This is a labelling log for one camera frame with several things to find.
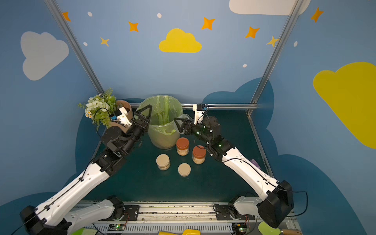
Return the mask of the controller board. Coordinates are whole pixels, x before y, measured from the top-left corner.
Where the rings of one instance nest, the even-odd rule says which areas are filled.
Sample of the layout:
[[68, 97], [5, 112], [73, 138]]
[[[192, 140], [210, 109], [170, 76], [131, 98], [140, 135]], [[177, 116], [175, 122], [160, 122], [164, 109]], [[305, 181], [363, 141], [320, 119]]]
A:
[[125, 224], [109, 224], [108, 232], [123, 232], [126, 228]]
[[245, 224], [233, 223], [232, 224], [232, 235], [245, 235], [249, 232], [249, 228]]

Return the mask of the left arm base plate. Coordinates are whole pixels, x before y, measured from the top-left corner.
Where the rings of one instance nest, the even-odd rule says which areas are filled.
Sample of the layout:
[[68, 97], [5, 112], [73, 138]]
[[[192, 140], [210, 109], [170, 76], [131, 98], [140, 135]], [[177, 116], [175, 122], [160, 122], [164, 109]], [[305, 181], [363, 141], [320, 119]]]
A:
[[113, 221], [136, 221], [139, 210], [140, 206], [138, 205], [116, 206], [110, 219]]

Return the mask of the right controller board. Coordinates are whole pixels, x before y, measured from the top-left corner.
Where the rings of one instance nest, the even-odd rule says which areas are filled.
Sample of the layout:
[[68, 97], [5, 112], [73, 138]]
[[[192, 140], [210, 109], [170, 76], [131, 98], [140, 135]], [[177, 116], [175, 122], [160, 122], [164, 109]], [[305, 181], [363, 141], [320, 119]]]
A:
[[249, 228], [245, 224], [233, 223], [232, 224], [232, 235], [245, 235], [249, 232]]

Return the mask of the rear brown-lid oatmeal jar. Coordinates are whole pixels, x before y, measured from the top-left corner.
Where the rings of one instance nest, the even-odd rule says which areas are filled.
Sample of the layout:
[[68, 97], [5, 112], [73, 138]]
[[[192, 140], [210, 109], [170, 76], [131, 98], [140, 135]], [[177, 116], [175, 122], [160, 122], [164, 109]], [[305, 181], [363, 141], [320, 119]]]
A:
[[176, 142], [177, 153], [180, 156], [186, 156], [190, 150], [190, 142], [187, 138], [179, 138]]

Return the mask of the green plastic bin liner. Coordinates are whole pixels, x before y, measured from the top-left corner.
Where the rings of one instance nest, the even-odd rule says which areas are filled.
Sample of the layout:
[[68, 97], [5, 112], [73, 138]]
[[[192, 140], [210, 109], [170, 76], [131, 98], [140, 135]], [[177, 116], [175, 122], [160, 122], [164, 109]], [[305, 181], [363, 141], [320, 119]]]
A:
[[152, 131], [171, 136], [179, 133], [174, 122], [175, 118], [181, 117], [183, 107], [181, 102], [172, 96], [153, 96], [140, 103], [137, 111], [151, 105], [152, 113], [149, 126], [149, 133]]

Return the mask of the mesh waste bin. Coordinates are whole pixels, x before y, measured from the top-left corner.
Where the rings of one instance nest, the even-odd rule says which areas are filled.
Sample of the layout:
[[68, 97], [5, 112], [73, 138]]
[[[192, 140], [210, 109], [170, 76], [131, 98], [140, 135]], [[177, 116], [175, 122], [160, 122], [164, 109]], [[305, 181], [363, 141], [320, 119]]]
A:
[[151, 142], [159, 149], [170, 149], [176, 145], [176, 141], [180, 138], [180, 133], [172, 134], [171, 136], [163, 135], [152, 131], [148, 131]]

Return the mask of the green tool front left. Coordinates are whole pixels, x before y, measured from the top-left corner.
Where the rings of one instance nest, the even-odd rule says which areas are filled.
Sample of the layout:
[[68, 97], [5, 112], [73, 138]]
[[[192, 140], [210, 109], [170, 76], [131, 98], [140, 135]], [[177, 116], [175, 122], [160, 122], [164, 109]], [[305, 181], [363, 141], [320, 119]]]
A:
[[97, 233], [98, 230], [96, 229], [81, 228], [73, 232], [71, 235], [97, 235]]

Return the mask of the beige-lid oatmeal jar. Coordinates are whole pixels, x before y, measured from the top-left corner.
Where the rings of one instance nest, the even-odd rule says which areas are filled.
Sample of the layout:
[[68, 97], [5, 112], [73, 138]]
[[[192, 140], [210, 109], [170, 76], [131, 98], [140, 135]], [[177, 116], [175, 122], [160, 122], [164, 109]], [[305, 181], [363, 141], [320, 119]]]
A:
[[169, 167], [170, 167], [170, 159], [169, 159], [169, 156], [166, 155], [166, 154], [160, 154], [157, 158], [156, 158], [156, 164], [157, 164], [157, 167], [160, 169], [160, 170], [168, 170]]
[[177, 120], [177, 122], [180, 125], [190, 124], [192, 122], [192, 118], [188, 114], [183, 114], [183, 115], [179, 116], [179, 120]]

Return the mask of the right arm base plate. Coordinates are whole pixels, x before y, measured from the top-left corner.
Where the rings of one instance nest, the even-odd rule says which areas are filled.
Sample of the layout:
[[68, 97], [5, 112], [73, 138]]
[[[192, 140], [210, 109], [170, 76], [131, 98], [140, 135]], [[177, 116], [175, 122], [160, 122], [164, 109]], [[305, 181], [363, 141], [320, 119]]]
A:
[[254, 215], [241, 215], [232, 205], [214, 204], [213, 210], [217, 220], [255, 220]]

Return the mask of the right brown-lid oatmeal jar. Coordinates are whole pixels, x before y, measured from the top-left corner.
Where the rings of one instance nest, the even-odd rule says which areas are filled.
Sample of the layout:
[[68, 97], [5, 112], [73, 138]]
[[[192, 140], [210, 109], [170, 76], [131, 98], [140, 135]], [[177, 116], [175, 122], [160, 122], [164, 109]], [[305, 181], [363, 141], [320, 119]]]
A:
[[206, 153], [207, 151], [204, 146], [195, 146], [193, 148], [193, 161], [198, 165], [204, 163], [206, 159]]

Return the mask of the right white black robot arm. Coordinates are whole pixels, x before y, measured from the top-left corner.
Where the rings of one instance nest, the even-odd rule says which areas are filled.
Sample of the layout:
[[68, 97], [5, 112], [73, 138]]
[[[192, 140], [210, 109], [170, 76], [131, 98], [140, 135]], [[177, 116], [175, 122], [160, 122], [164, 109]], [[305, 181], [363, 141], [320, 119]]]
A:
[[195, 135], [204, 141], [206, 150], [216, 161], [232, 169], [257, 193], [257, 201], [243, 196], [233, 203], [239, 214], [257, 215], [272, 228], [277, 228], [283, 222], [294, 208], [290, 183], [285, 180], [279, 182], [244, 157], [221, 135], [221, 125], [216, 117], [204, 117], [200, 123], [177, 117], [174, 122], [179, 132]]

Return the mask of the beige jar lid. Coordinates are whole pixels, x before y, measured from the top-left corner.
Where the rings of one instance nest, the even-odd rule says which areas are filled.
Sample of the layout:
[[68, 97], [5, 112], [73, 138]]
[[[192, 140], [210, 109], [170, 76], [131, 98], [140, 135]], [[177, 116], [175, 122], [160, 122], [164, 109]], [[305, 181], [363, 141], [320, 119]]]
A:
[[191, 166], [187, 163], [182, 163], [178, 166], [178, 173], [182, 177], [187, 177], [191, 173]]

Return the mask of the purple pink-handled scoop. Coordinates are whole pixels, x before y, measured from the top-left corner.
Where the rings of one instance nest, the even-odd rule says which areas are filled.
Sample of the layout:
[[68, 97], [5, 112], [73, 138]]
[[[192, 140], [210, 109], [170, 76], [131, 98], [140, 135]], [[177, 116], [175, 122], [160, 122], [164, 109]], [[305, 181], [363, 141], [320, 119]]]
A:
[[256, 162], [255, 159], [251, 159], [250, 162], [254, 164], [258, 169], [261, 169], [260, 165]]

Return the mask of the artificial white flower plant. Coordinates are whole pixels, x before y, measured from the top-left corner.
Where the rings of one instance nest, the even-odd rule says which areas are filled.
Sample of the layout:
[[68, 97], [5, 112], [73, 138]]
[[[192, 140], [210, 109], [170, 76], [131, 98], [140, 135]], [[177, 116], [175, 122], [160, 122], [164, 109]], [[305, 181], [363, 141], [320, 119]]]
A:
[[102, 125], [106, 129], [111, 127], [111, 117], [119, 105], [113, 90], [109, 88], [104, 93], [90, 97], [86, 103], [79, 103], [78, 107], [84, 110], [85, 117], [89, 118], [99, 130]]

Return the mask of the left controller board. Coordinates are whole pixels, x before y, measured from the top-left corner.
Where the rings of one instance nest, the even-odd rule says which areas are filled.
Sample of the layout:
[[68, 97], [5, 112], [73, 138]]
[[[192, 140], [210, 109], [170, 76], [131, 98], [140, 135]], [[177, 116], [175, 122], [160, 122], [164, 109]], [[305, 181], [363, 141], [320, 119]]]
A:
[[126, 228], [125, 224], [109, 224], [108, 232], [123, 232]]

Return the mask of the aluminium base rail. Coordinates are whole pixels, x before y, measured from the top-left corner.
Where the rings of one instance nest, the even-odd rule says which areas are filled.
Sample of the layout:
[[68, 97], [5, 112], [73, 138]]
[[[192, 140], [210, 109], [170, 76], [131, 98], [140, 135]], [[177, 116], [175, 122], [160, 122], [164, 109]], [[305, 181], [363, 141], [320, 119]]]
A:
[[[136, 221], [113, 221], [110, 219], [115, 207], [109, 200], [102, 202], [84, 201], [78, 203], [63, 216], [70, 223], [68, 234], [81, 229], [96, 229], [99, 235], [156, 235], [158, 233], [184, 234], [187, 230], [198, 230], [201, 234], [231, 234], [232, 224], [245, 224], [246, 235], [258, 234], [261, 217], [255, 220], [217, 220], [213, 205], [209, 202], [163, 203], [125, 202], [125, 205], [140, 206]], [[123, 232], [108, 232], [109, 224], [125, 224]]]

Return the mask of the brown-lid oatmeal jar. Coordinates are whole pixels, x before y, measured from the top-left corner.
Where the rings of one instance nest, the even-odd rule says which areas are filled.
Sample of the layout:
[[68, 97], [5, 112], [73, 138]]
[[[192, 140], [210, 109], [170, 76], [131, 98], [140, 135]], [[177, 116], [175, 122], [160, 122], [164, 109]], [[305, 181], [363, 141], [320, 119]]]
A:
[[207, 151], [204, 146], [195, 146], [193, 148], [193, 161], [198, 165], [204, 163], [206, 159], [206, 153]]
[[186, 156], [190, 150], [190, 142], [187, 138], [179, 138], [176, 142], [177, 153], [180, 156]]

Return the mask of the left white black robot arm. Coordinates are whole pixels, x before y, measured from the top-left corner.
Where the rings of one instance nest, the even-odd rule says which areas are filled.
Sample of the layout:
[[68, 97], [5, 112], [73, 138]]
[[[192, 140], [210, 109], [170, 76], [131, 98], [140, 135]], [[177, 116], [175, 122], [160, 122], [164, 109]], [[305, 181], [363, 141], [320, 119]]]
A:
[[127, 131], [123, 132], [118, 126], [108, 128], [101, 137], [106, 148], [88, 163], [79, 176], [37, 207], [27, 206], [20, 212], [28, 234], [69, 235], [96, 221], [122, 220], [127, 215], [124, 203], [116, 196], [76, 212], [71, 210], [95, 187], [122, 168], [126, 156], [148, 132], [152, 108], [152, 105], [147, 105], [137, 110], [132, 119], [127, 118], [124, 108], [115, 111], [117, 120], [128, 126]]

